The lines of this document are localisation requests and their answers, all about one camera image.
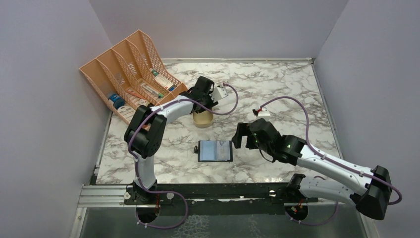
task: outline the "white marble surface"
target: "white marble surface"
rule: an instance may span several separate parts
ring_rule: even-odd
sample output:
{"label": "white marble surface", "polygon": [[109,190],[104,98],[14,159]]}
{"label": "white marble surface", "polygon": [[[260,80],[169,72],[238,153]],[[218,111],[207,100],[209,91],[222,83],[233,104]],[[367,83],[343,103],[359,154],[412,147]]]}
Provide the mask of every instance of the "white marble surface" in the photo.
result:
{"label": "white marble surface", "polygon": [[[171,63],[167,69],[187,86],[199,76],[215,82],[226,81],[239,93],[238,108],[228,116],[214,116],[208,128],[196,128],[192,116],[184,116],[167,125],[160,149],[155,155],[155,174],[159,183],[231,183],[282,182],[294,173],[317,175],[308,169],[264,160],[258,150],[234,149],[232,163],[199,163],[193,148],[199,140],[230,140],[238,122],[254,119],[252,109],[280,96],[292,96],[301,101],[309,113],[310,142],[325,152],[339,156],[328,117],[309,63]],[[214,109],[230,110],[235,95],[229,90],[227,98]],[[293,101],[281,100],[268,105],[271,122],[281,134],[305,138],[305,116]],[[107,135],[97,184],[125,184],[134,178],[134,162],[127,151],[123,135],[127,125],[113,116]]]}

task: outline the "metal frame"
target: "metal frame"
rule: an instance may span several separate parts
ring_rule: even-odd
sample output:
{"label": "metal frame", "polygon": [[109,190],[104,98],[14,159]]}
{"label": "metal frame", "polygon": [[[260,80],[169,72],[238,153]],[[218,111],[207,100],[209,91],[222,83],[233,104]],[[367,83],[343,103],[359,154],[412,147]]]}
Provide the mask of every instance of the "metal frame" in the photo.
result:
{"label": "metal frame", "polygon": [[[319,83],[319,80],[315,71],[314,59],[312,58],[305,58],[305,59],[207,59],[207,58],[202,58],[202,59],[162,59],[162,61],[164,63],[175,63],[175,62],[309,62],[312,66],[315,80],[318,85],[319,92],[321,94],[321,98],[324,103],[328,119],[330,121],[330,126],[332,129],[334,140],[337,145],[338,152],[340,154],[340,157],[342,159],[344,158],[341,153],[339,143],[337,140],[337,133],[336,133],[334,119],[328,109],[328,103],[324,97],[324,93],[322,91],[321,85]],[[112,112],[109,113],[109,116],[107,119],[104,136],[102,138],[102,144],[101,144],[98,158],[95,164],[94,176],[97,175],[99,166],[101,164],[101,159],[104,152],[106,137],[108,134],[111,118],[112,118]],[[71,238],[80,237],[87,208],[90,208],[90,207],[104,207],[104,208],[111,208],[111,207],[152,208],[152,207],[155,207],[155,205],[125,205],[124,197],[123,197],[125,192],[126,192],[126,185],[84,185],[82,186],[79,202],[77,205],[76,216],[74,219],[70,237]],[[326,204],[332,205],[335,203],[332,201],[323,200],[323,199],[320,199],[318,203],[311,203],[311,205],[326,205]],[[284,205],[285,206],[294,205],[294,203],[284,203]],[[364,228],[368,237],[379,238],[379,234],[374,224],[374,220],[362,214],[360,216],[361,216],[362,223],[364,225]]]}

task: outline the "gray wall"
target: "gray wall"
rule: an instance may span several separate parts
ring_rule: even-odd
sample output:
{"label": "gray wall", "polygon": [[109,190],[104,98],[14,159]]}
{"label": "gray wall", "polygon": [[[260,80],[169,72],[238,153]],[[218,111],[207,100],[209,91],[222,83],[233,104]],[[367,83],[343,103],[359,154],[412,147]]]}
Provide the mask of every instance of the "gray wall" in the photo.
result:
{"label": "gray wall", "polygon": [[345,159],[382,165],[404,195],[381,237],[418,237],[420,1],[350,0],[315,61]]}
{"label": "gray wall", "polygon": [[90,0],[109,39],[140,29],[163,58],[316,57],[348,0]]}
{"label": "gray wall", "polygon": [[0,237],[68,237],[109,112],[78,68],[111,44],[87,0],[0,5]]}

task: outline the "purple cable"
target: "purple cable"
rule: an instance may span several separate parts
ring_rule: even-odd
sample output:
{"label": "purple cable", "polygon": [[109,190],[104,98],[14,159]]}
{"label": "purple cable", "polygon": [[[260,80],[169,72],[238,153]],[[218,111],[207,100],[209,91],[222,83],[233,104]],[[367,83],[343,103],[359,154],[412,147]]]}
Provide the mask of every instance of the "purple cable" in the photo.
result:
{"label": "purple cable", "polygon": [[[267,104],[269,104],[269,103],[272,103],[272,102],[274,102],[274,101],[276,101],[276,100],[278,100],[278,99],[290,99],[290,100],[293,100],[293,101],[295,101],[296,103],[298,103],[299,104],[299,106],[301,106],[301,108],[302,108],[302,110],[303,110],[303,112],[305,113],[305,117],[306,117],[306,130],[305,130],[305,137],[306,137],[306,144],[308,145],[308,147],[315,153],[315,154],[317,154],[318,156],[320,156],[320,157],[324,157],[324,155],[323,154],[321,154],[320,152],[318,152],[310,143],[309,143],[309,117],[308,117],[308,112],[306,111],[306,109],[305,109],[305,107],[303,106],[303,104],[301,103],[301,102],[299,102],[298,100],[296,100],[295,98],[292,98],[292,97],[289,97],[289,96],[281,96],[281,97],[276,97],[276,98],[273,98],[273,99],[271,99],[270,101],[268,101],[268,102],[266,102],[266,103],[264,103],[264,104],[262,104],[261,106],[260,106],[260,108],[263,108],[263,107],[265,107]],[[349,171],[351,171],[351,172],[353,172],[353,173],[357,173],[357,174],[361,174],[361,172],[360,171],[358,171],[358,170],[355,170],[355,169],[353,169],[353,168],[351,168],[351,167],[348,167],[348,166],[346,166],[346,165],[343,165],[343,164],[341,164],[341,163],[339,163],[339,162],[337,162],[337,161],[335,161],[335,160],[332,160],[332,159],[330,159],[330,158],[328,158],[327,156],[325,157],[325,160],[327,160],[327,161],[329,161],[329,162],[331,162],[331,163],[333,163],[333,164],[335,164],[335,165],[338,165],[338,166],[340,166],[340,167],[342,167],[342,168],[344,168],[344,169],[347,169],[347,170],[349,170]],[[392,190],[394,190],[397,194],[398,194],[398,199],[397,200],[395,200],[395,201],[393,201],[393,202],[388,202],[388,205],[395,205],[395,204],[398,204],[398,203],[400,203],[401,202],[401,200],[403,200],[403,195],[401,194],[401,192],[396,188],[396,187],[394,187],[392,184],[390,184],[390,183],[388,183],[388,182],[386,182],[386,181],[384,181],[384,180],[382,180],[382,179],[380,179],[380,178],[377,178],[377,177],[375,177],[375,176],[373,176],[373,175],[369,175],[369,174],[362,174],[363,176],[365,176],[365,177],[368,177],[368,178],[370,178],[370,179],[373,179],[373,180],[376,180],[376,181],[378,181],[378,182],[380,182],[381,184],[384,184],[384,185],[386,185],[386,186],[388,186],[388,187],[390,187]]]}
{"label": "purple cable", "polygon": [[[316,178],[320,178],[320,179],[325,180],[323,177],[318,176],[318,175],[317,176],[314,176],[314,179],[316,179]],[[334,218],[337,216],[337,213],[338,213],[338,202],[335,203],[335,211],[334,211],[334,214],[332,214],[332,216],[330,218],[328,218],[327,220],[325,220],[325,221],[323,221],[321,223],[302,222],[302,221],[298,221],[298,220],[292,218],[287,212],[286,212],[286,215],[288,217],[290,217],[290,220],[292,220],[292,221],[294,221],[296,223],[299,223],[301,225],[305,225],[305,226],[322,226],[322,225],[325,225],[325,224],[329,223],[330,221],[334,220]]]}
{"label": "purple cable", "polygon": [[184,215],[184,217],[182,218],[182,220],[179,222],[179,223],[177,223],[177,224],[175,224],[175,225],[172,225],[172,226],[168,226],[168,227],[161,227],[161,226],[156,226],[156,225],[149,225],[149,224],[146,224],[146,223],[143,223],[142,221],[140,221],[140,219],[138,218],[138,216],[137,216],[137,212],[136,212],[136,219],[137,219],[137,222],[138,222],[138,224],[142,224],[142,225],[145,225],[145,227],[153,227],[153,228],[157,228],[157,229],[163,229],[163,230],[167,230],[167,229],[172,229],[172,228],[175,228],[175,227],[177,227],[177,226],[179,226],[179,225],[181,225],[182,223],[184,223],[185,222],[185,220],[187,219],[187,217],[188,217],[188,203],[187,203],[187,200],[185,199],[185,197],[184,196],[182,196],[182,194],[181,193],[179,193],[179,192],[175,192],[175,191],[150,191],[150,190],[148,190],[144,185],[143,185],[143,183],[142,183],[142,181],[141,181],[141,179],[140,179],[140,174],[139,174],[139,170],[138,170],[138,160],[139,160],[139,157],[131,150],[131,146],[132,146],[132,144],[133,144],[133,141],[134,141],[134,138],[136,137],[136,135],[139,133],[139,131],[141,130],[141,128],[146,124],[146,122],[154,115],[154,114],[156,114],[156,113],[158,113],[158,112],[160,112],[162,109],[164,109],[164,108],[166,108],[166,107],[169,107],[169,106],[171,106],[171,105],[174,105],[174,104],[176,104],[176,103],[179,103],[179,102],[192,102],[192,103],[195,103],[195,104],[197,104],[197,105],[199,105],[200,107],[202,107],[203,109],[205,109],[206,111],[208,111],[208,112],[210,112],[210,113],[213,113],[213,114],[215,114],[215,115],[219,115],[219,116],[223,116],[223,115],[227,115],[227,114],[229,114],[229,113],[231,113],[231,112],[233,112],[235,109],[236,109],[236,106],[238,106],[238,102],[239,102],[239,95],[238,95],[238,92],[236,91],[236,89],[234,88],[234,87],[232,87],[230,84],[227,84],[227,83],[223,83],[223,85],[224,86],[228,86],[229,88],[231,88],[232,90],[233,90],[233,92],[235,92],[235,94],[236,94],[236,103],[235,103],[235,106],[233,107],[233,109],[232,110],[230,110],[230,111],[228,111],[228,112],[226,112],[226,113],[217,113],[217,112],[213,112],[212,110],[210,110],[210,109],[208,109],[208,108],[206,108],[205,106],[203,106],[202,104],[200,104],[199,102],[196,102],[196,101],[194,101],[194,100],[191,100],[191,99],[180,99],[179,101],[173,101],[173,102],[170,102],[170,103],[168,103],[168,104],[166,104],[166,105],[164,105],[164,106],[162,106],[162,107],[160,107],[160,108],[158,108],[156,111],[153,111],[152,113],[150,113],[145,119],[144,119],[144,121],[142,121],[142,123],[140,124],[140,126],[137,128],[137,130],[134,132],[134,134],[133,134],[133,136],[131,137],[131,139],[130,139],[130,141],[128,142],[128,152],[130,153],[130,154],[132,154],[133,156],[134,156],[134,158],[135,158],[135,163],[134,163],[134,171],[135,171],[135,174],[136,174],[136,177],[135,177],[135,179],[137,179],[138,180],[138,182],[139,182],[139,184],[140,184],[140,187],[144,190],[144,191],[146,191],[146,192],[148,192],[148,193],[152,193],[152,194],[160,194],[160,193],[173,193],[173,194],[176,194],[176,195],[178,195],[178,196],[180,196],[181,197],[181,199],[184,201],[184,203],[185,203],[185,215]]}

